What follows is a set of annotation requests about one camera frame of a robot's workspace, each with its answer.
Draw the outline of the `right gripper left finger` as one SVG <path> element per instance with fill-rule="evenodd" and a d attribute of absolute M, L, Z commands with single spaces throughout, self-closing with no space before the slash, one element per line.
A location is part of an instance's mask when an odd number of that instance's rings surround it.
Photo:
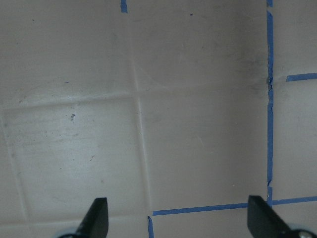
<path fill-rule="evenodd" d="M 106 238 L 108 234 L 107 198 L 96 198 L 75 232 L 76 238 Z"/>

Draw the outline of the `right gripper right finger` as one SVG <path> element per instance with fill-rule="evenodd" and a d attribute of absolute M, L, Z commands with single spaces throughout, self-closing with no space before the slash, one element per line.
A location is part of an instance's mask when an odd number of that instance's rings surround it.
<path fill-rule="evenodd" d="M 254 238 L 296 238 L 290 227 L 258 195 L 248 198 L 247 227 Z"/>

